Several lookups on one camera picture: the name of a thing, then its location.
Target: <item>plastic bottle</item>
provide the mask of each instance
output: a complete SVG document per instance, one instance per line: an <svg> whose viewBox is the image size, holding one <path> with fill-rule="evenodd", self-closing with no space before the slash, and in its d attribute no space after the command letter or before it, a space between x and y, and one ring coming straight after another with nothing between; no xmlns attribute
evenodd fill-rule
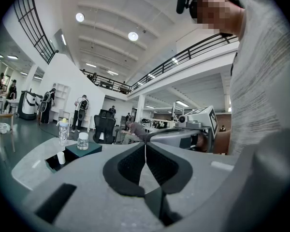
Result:
<svg viewBox="0 0 290 232"><path fill-rule="evenodd" d="M62 121L59 122L59 144L61 146L65 146L65 144L67 143L68 132L69 123L67 122L67 119L64 118Z"/></svg>

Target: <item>ceiling light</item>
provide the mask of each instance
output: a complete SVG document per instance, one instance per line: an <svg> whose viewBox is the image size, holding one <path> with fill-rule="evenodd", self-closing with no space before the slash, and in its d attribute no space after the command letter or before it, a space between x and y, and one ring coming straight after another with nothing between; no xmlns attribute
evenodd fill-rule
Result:
<svg viewBox="0 0 290 232"><path fill-rule="evenodd" d="M61 35L61 37L62 37L62 41L63 41L64 45L67 45L66 41L64 40L63 34Z"/></svg>
<svg viewBox="0 0 290 232"><path fill-rule="evenodd" d="M182 106L184 106L184 107L189 107L187 104L184 104L184 103L181 102L181 101L176 101L176 103L178 103L178 104L180 104L180 105L182 105Z"/></svg>
<svg viewBox="0 0 290 232"><path fill-rule="evenodd" d="M111 74L111 75L118 75L117 73L115 73L115 72L112 72L112 71L107 71L109 74Z"/></svg>
<svg viewBox="0 0 290 232"><path fill-rule="evenodd" d="M91 67L95 67L95 68L97 67L97 66L95 66L95 65L87 64L87 63L86 63L86 65L91 66Z"/></svg>
<svg viewBox="0 0 290 232"><path fill-rule="evenodd" d="M11 59L18 59L18 57L16 57L16 56L11 56L11 55L8 55L8 58L11 58Z"/></svg>
<svg viewBox="0 0 290 232"><path fill-rule="evenodd" d="M178 60L177 60L176 58L172 58L172 60L173 60L176 64L178 64Z"/></svg>
<svg viewBox="0 0 290 232"><path fill-rule="evenodd" d="M82 22L85 19L84 15L82 13L76 14L76 20L79 22Z"/></svg>
<svg viewBox="0 0 290 232"><path fill-rule="evenodd" d="M139 36L138 36L137 33L135 33L135 32L131 32L131 33L129 33L129 34L128 34L128 37L129 37L129 39L130 39L131 41L136 41L136 40L138 40L138 38L139 38Z"/></svg>

